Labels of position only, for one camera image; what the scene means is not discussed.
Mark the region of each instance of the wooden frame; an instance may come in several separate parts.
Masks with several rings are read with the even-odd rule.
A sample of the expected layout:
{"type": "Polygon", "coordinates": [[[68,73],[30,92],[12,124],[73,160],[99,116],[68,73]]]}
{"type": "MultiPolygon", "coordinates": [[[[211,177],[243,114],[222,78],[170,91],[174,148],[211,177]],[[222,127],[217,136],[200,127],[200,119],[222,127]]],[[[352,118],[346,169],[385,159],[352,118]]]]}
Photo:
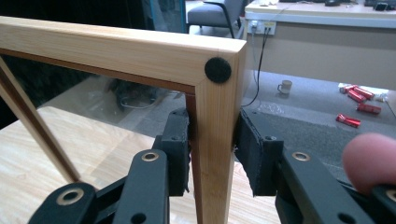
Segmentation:
{"type": "MultiPolygon", "coordinates": [[[[242,96],[246,42],[198,35],[0,17],[0,54],[186,92],[198,223],[226,223],[233,176],[233,128],[242,96]],[[230,78],[205,74],[224,59],[230,78]]],[[[0,94],[69,181],[78,173],[0,62],[0,94]]]]}

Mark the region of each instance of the electrical outlet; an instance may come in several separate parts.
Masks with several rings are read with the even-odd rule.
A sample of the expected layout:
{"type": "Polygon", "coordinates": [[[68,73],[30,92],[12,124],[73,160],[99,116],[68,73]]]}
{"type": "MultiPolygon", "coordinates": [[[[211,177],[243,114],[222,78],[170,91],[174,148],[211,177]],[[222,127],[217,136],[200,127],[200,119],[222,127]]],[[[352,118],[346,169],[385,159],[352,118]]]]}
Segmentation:
{"type": "Polygon", "coordinates": [[[274,35],[275,34],[275,28],[276,28],[276,21],[248,21],[248,28],[247,32],[249,34],[255,31],[255,35],[263,35],[264,33],[268,32],[268,35],[274,35]]]}

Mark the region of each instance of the red container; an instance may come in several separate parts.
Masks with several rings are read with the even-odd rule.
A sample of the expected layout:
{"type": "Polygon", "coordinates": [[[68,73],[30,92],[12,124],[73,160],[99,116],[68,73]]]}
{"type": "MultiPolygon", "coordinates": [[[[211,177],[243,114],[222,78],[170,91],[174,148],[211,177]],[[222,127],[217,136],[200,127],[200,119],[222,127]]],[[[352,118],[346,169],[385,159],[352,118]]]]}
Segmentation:
{"type": "Polygon", "coordinates": [[[374,98],[374,94],[372,92],[369,92],[369,91],[364,90],[362,88],[356,87],[355,89],[353,89],[353,91],[355,91],[356,93],[364,96],[368,100],[372,100],[374,98]]]}
{"type": "Polygon", "coordinates": [[[366,104],[358,104],[356,108],[358,111],[364,111],[372,114],[379,114],[381,113],[381,107],[374,106],[374,105],[366,105],[366,104]]]}
{"type": "Polygon", "coordinates": [[[364,96],[358,94],[358,93],[355,92],[355,91],[348,91],[347,95],[348,95],[350,98],[352,98],[354,101],[358,102],[358,103],[362,103],[362,102],[364,102],[364,101],[367,100],[366,97],[364,97],[364,96]]]}
{"type": "Polygon", "coordinates": [[[349,91],[353,91],[356,87],[358,87],[357,85],[349,85],[349,86],[345,86],[345,87],[340,87],[340,92],[345,94],[349,91]]]}
{"type": "Polygon", "coordinates": [[[358,128],[361,125],[361,121],[359,119],[353,119],[343,114],[338,114],[335,120],[341,123],[345,123],[346,125],[349,125],[354,128],[358,128]]]}

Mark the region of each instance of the black cable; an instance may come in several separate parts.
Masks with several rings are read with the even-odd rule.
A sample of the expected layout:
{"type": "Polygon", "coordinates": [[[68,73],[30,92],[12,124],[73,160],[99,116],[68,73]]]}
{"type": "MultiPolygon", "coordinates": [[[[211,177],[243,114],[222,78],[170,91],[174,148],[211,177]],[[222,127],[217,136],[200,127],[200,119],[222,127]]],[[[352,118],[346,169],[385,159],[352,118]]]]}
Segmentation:
{"type": "Polygon", "coordinates": [[[247,105],[241,105],[242,107],[253,104],[253,102],[256,100],[257,96],[259,95],[259,91],[260,91],[260,70],[262,69],[262,55],[264,53],[265,42],[267,42],[268,34],[270,33],[270,31],[271,31],[271,28],[265,29],[264,36],[263,36],[263,39],[262,39],[262,54],[260,55],[259,70],[257,72],[257,91],[256,91],[256,95],[254,96],[253,100],[251,100],[250,103],[248,103],[247,105]]]}

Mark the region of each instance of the gray office chair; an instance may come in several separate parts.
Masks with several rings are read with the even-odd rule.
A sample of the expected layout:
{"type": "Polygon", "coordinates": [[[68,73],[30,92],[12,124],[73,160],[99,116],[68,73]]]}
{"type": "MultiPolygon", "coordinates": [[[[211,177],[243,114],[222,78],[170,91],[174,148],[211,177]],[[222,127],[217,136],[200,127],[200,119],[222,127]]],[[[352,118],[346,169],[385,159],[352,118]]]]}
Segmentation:
{"type": "Polygon", "coordinates": [[[237,21],[241,28],[239,16],[244,10],[245,0],[211,0],[192,8],[187,14],[187,33],[191,25],[225,27],[233,34],[232,22],[237,21]]]}

